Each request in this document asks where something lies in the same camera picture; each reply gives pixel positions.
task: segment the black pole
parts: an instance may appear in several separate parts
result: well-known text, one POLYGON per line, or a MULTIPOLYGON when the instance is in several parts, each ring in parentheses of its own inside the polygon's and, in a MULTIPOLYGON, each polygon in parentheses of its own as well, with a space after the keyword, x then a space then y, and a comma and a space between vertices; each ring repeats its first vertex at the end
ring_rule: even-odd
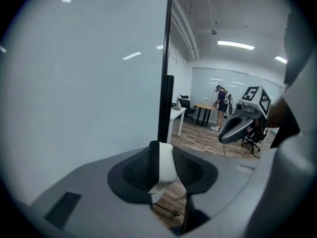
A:
POLYGON ((167 142, 168 136, 168 127, 169 127, 169 117, 172 106, 172 98, 173 98, 173 88, 174 88, 174 76, 167 75, 166 77, 166 95, 165 95, 165 115, 163 120, 163 132, 162 132, 162 143, 167 142))
POLYGON ((166 20, 165 20, 165 37, 164 37, 164 48, 163 48, 163 65, 162 65, 162 78, 160 86, 160 101, 159 101, 159 118, 158 118, 158 141, 164 142, 164 134, 166 127, 168 130, 168 124, 166 124, 166 116, 170 105, 166 103, 166 78, 167 78, 167 66, 168 66, 168 46, 169 46, 169 34, 170 34, 170 18, 171 18, 172 0, 167 0, 166 8, 166 20))

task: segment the white desk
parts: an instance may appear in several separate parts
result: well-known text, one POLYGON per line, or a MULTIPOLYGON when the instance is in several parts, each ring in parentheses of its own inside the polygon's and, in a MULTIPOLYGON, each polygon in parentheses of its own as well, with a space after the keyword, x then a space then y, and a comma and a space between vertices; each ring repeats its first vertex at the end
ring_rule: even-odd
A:
POLYGON ((172 137, 173 122, 176 118, 178 118, 180 115, 182 115, 182 117, 180 119, 179 130, 178 130, 178 136, 180 136, 180 133, 182 131, 182 126, 183 126, 185 110, 186 110, 186 108, 181 108, 181 110, 171 109, 170 117, 169 117, 168 135, 167 135, 167 143, 168 144, 170 144, 170 138, 172 137))

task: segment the chair base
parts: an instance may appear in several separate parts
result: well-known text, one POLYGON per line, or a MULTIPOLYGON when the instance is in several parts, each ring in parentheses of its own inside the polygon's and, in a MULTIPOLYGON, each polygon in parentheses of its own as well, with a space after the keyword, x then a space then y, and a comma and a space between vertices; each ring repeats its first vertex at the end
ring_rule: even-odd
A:
POLYGON ((251 141, 251 140, 248 140, 248 139, 245 139, 245 138, 244 138, 244 139, 242 139, 242 142, 244 142, 244 141, 246 141, 246 142, 245 142, 245 143, 242 143, 241 146, 244 146, 244 145, 246 145, 246 144, 251 145, 251 154, 252 154, 254 157, 258 158, 258 156, 254 155, 254 147, 256 147, 256 148, 258 149, 258 152, 261 151, 260 147, 257 146, 257 145, 256 145, 253 141, 251 141))

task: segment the wooden floor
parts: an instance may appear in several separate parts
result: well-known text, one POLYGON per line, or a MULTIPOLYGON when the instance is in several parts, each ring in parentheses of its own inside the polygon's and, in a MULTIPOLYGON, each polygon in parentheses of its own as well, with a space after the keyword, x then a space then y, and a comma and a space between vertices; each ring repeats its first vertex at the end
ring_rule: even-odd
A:
MULTIPOLYGON (((182 133, 180 137, 177 136, 180 119, 174 121, 171 144, 177 147, 190 148, 187 139, 188 138, 192 148, 197 151, 202 151, 206 146, 213 146, 215 153, 220 155, 226 155, 228 158, 245 158, 245 159, 256 159, 251 154, 251 148, 249 145, 241 146, 242 140, 238 140, 235 143, 222 144, 218 140, 218 132, 212 131, 209 127, 201 127, 190 119, 183 122, 182 133)), ((266 136, 265 143, 257 144, 261 150, 269 149, 275 135, 269 133, 266 136)), ((262 151, 258 152, 255 149, 255 155, 261 157, 262 151)), ((166 225, 168 228, 181 226, 184 220, 185 209, 186 209, 186 190, 181 181, 178 179, 176 182, 171 184, 165 189, 163 196, 157 202, 162 208, 153 205, 153 211, 156 216, 166 225)))
MULTIPOLYGON (((184 135, 179 137, 177 136, 179 123, 180 119, 176 119, 173 124, 171 138, 171 144, 173 146, 190 148, 187 139, 184 137, 185 135, 194 150, 203 151, 206 146, 210 145, 215 148, 216 154, 245 159, 256 159, 256 157, 251 154, 250 145, 241 146, 242 140, 222 145, 222 143, 218 140, 218 132, 211 130, 210 126, 201 127, 195 122, 192 122, 190 119, 186 119, 183 122, 181 132, 184 135)), ((263 150, 269 149, 274 138, 275 135, 269 133, 265 139, 265 143, 257 145, 263 150)), ((255 149, 255 155, 260 157, 261 152, 257 152, 257 149, 255 149)))

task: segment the ceiling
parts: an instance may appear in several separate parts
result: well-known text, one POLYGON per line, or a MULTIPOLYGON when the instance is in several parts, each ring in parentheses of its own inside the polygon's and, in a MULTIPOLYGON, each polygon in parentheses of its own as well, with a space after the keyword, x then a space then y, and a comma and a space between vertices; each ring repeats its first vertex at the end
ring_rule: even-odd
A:
POLYGON ((290 12, 287 0, 179 0, 179 3, 190 22, 200 59, 241 60, 285 70, 285 64, 274 58, 285 58, 283 36, 290 12), (255 48, 251 51, 219 46, 218 40, 255 48))

